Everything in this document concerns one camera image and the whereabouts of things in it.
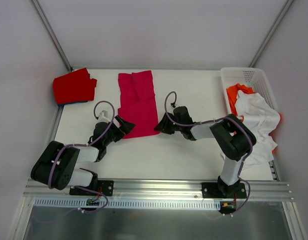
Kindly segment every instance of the metal bracket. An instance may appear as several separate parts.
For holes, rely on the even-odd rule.
[[[95,191],[100,191],[102,194],[111,197],[114,190],[114,181],[109,180],[98,180],[97,188]],[[94,193],[83,191],[78,188],[70,188],[69,195],[72,196],[94,196]]]
[[[202,201],[202,183],[215,183],[215,180],[155,180],[155,179],[104,179],[114,181],[113,198],[124,199],[159,199],[159,200],[196,200]],[[287,182],[283,181],[249,181],[251,186],[249,201],[293,202],[294,197]],[[43,183],[30,179],[24,196],[31,197],[70,197],[70,187],[64,190],[49,189]]]
[[[217,195],[215,193],[218,192],[218,183],[217,182],[202,182],[202,195],[204,199],[213,199],[220,198],[224,199],[224,196]],[[236,194],[236,199],[246,199],[246,188],[245,184],[240,183],[238,187],[235,189],[233,195],[228,197],[229,199],[234,199]]]
[[[105,204],[105,199],[97,200],[97,205],[90,205],[88,198],[81,197],[36,197],[37,207],[85,208],[93,209]],[[121,199],[110,198],[106,208],[110,209],[162,209],[162,210],[203,210],[219,211],[220,202],[214,200],[160,200],[160,199]]]

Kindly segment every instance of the red cloth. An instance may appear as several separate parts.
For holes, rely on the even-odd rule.
[[[136,126],[124,138],[138,138],[159,134],[153,77],[151,71],[118,74],[120,108],[118,115]]]
[[[54,79],[53,89],[59,106],[94,100],[97,80],[90,79],[86,68]]]

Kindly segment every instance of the white wall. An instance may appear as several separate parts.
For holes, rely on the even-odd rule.
[[[291,182],[308,235],[308,0],[297,0],[258,62],[270,81],[283,121],[277,157]]]
[[[247,67],[286,0],[40,0],[72,66]]]
[[[7,238],[56,112],[66,70],[28,0],[0,0],[0,240]]]

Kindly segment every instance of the cable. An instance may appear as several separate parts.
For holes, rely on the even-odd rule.
[[[49,174],[49,178],[48,178],[48,187],[50,189],[52,189],[52,179],[53,179],[53,174],[54,174],[54,171],[55,171],[55,168],[56,168],[56,164],[60,158],[60,156],[62,155],[62,153],[64,152],[65,149],[69,148],[69,147],[74,147],[74,146],[77,146],[77,147],[87,147],[87,146],[92,146],[94,143],[96,143],[99,139],[101,139],[105,134],[106,132],[109,130],[110,126],[113,124],[114,122],[114,119],[115,119],[115,108],[114,106],[108,102],[108,101],[99,101],[98,103],[96,103],[95,107],[94,107],[94,117],[96,119],[98,119],[98,117],[96,116],[96,108],[99,104],[101,103],[107,103],[111,106],[112,110],[113,110],[113,116],[112,116],[112,119],[111,121],[109,122],[108,126],[106,127],[106,129],[103,131],[102,134],[100,134],[100,136],[98,138],[96,138],[95,140],[93,140],[90,144],[68,144],[68,145],[65,145],[63,146],[63,148],[59,151],[59,153],[57,154],[56,158],[55,158],[55,161],[52,165],[52,169],[50,170],[50,174]]]
[[[235,206],[236,206],[236,200],[237,200],[237,194],[235,193],[234,201],[232,201],[231,204],[235,204]]]
[[[96,212],[102,210],[104,207],[106,207],[106,206],[108,205],[108,203],[109,203],[109,200],[108,200],[108,198],[106,197],[106,195],[104,195],[104,194],[101,193],[101,192],[93,191],[93,190],[87,189],[87,188],[85,188],[85,187],[83,187],[83,186],[74,186],[74,188],[80,189],[80,190],[83,190],[83,191],[86,191],[86,192],[90,192],[90,193],[92,193],[92,194],[100,195],[100,196],[104,197],[105,200],[106,200],[106,203],[105,203],[103,206],[98,207],[96,210],[83,210],[82,213],[87,213],[87,214],[96,213]]]
[[[249,138],[249,136],[248,136],[248,134],[246,133],[246,131],[245,131],[237,122],[235,122],[233,119],[231,119],[231,118],[229,118],[229,117],[227,117],[227,116],[221,117],[221,118],[219,118],[219,119],[213,119],[213,120],[207,120],[207,121],[196,122],[196,123],[194,123],[194,124],[180,124],[180,123],[178,123],[178,122],[175,122],[175,121],[170,117],[170,115],[169,115],[169,113],[168,113],[168,111],[167,111],[167,100],[168,100],[169,96],[172,95],[172,94],[175,95],[175,100],[174,100],[173,103],[171,103],[171,105],[172,105],[172,107],[175,107],[176,100],[177,100],[177,93],[176,93],[175,91],[171,91],[171,92],[166,96],[166,98],[165,98],[165,103],[164,103],[165,113],[166,113],[168,119],[172,121],[172,123],[174,123],[174,124],[176,124],[176,125],[178,125],[178,126],[183,126],[183,127],[193,127],[193,126],[196,126],[196,125],[208,124],[208,123],[213,123],[213,122],[215,123],[215,122],[219,122],[219,121],[221,121],[221,120],[228,120],[228,121],[232,122],[232,123],[244,134],[244,136],[246,137],[246,139],[247,139],[247,141],[248,141],[248,144],[249,144],[249,152],[248,152],[248,153],[243,157],[243,159],[242,159],[242,163],[241,163],[241,165],[240,165],[240,167],[239,167],[237,177],[238,177],[238,179],[239,179],[240,181],[242,181],[242,182],[244,182],[244,183],[246,183],[246,184],[248,185],[248,194],[247,194],[246,200],[243,202],[243,204],[235,211],[235,213],[236,213],[238,210],[240,210],[240,209],[247,203],[247,201],[249,200],[249,197],[250,197],[250,184],[249,184],[248,181],[241,179],[241,178],[239,177],[239,175],[240,175],[240,173],[241,173],[241,171],[242,171],[242,169],[243,169],[243,165],[244,165],[244,162],[245,162],[246,158],[247,158],[247,157],[252,153],[252,151],[253,151],[253,143],[252,143],[251,139]]]
[[[253,143],[252,141],[250,140],[248,134],[245,132],[245,130],[237,123],[235,122],[233,119],[229,118],[229,117],[221,117],[219,119],[213,119],[213,120],[207,120],[207,121],[200,121],[200,122],[196,122],[196,123],[193,123],[193,124],[180,124],[178,122],[175,122],[169,115],[168,111],[167,111],[167,100],[169,98],[169,96],[171,94],[175,94],[175,101],[172,103],[172,105],[175,105],[176,104],[176,100],[177,100],[177,93],[175,91],[171,91],[165,98],[165,104],[164,104],[164,107],[165,107],[165,113],[167,115],[167,117],[169,118],[169,120],[172,121],[172,123],[178,125],[178,126],[183,126],[183,127],[193,127],[193,126],[196,126],[196,125],[203,125],[203,124],[208,124],[208,123],[215,123],[215,122],[219,122],[221,120],[228,120],[230,122],[232,122],[243,134],[244,136],[246,137],[247,141],[248,141],[248,144],[249,144],[249,153],[247,155],[245,155],[242,159],[242,162],[245,161],[245,159],[251,154],[252,150],[253,150]]]
[[[55,221],[57,221],[57,220],[59,220],[59,219],[62,219],[63,217],[67,216],[68,214],[70,214],[71,212],[73,212],[73,211],[75,211],[75,210],[78,210],[78,211],[81,210],[82,213],[92,214],[92,213],[96,213],[96,212],[98,212],[98,211],[104,209],[104,207],[106,207],[106,206],[108,205],[108,203],[109,203],[109,200],[108,200],[108,198],[106,197],[106,195],[104,195],[104,194],[101,193],[101,192],[93,191],[93,190],[87,189],[87,188],[82,187],[82,186],[74,186],[74,187],[77,188],[77,189],[81,189],[81,190],[83,190],[83,191],[86,191],[86,192],[90,192],[90,193],[93,193],[93,194],[97,194],[97,195],[103,196],[103,197],[105,198],[105,200],[106,200],[106,203],[105,203],[103,206],[98,207],[98,208],[95,209],[95,210],[85,210],[85,209],[81,210],[80,207],[79,207],[79,208],[72,208],[72,209],[70,209],[69,211],[67,211],[66,213],[64,213],[63,215],[60,215],[60,216],[58,216],[57,218],[55,218],[55,219],[53,219],[53,220],[50,220],[50,221],[41,221],[41,220],[37,219],[37,218],[35,217],[34,211],[33,211],[33,212],[32,212],[32,219],[35,220],[36,222],[40,223],[40,224],[51,224],[51,223],[54,223]]]
[[[102,187],[98,188],[97,191],[102,192]],[[95,201],[97,201],[98,199],[99,199],[99,195],[96,195],[96,196],[94,196],[94,197],[91,199],[91,202],[95,202]]]
[[[239,208],[236,209],[235,214],[236,214],[236,212],[237,212],[238,210],[240,210],[240,209],[247,203],[247,201],[249,200],[249,197],[250,197],[250,184],[249,184],[249,182],[246,181],[246,180],[244,180],[244,179],[241,179],[240,177],[238,177],[238,178],[239,178],[239,180],[240,180],[241,182],[247,184],[247,186],[248,186],[248,194],[247,194],[247,197],[246,197],[245,201],[243,202],[243,204],[242,204],[241,206],[239,206]]]

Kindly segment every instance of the white plastic basket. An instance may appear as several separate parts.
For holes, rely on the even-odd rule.
[[[259,93],[265,99],[266,103],[272,109],[278,112],[276,100],[263,70],[254,69],[252,67],[224,67],[220,70],[220,76],[222,79],[226,108],[229,114],[231,110],[226,89],[236,84],[244,84],[248,87],[252,87],[255,92]]]

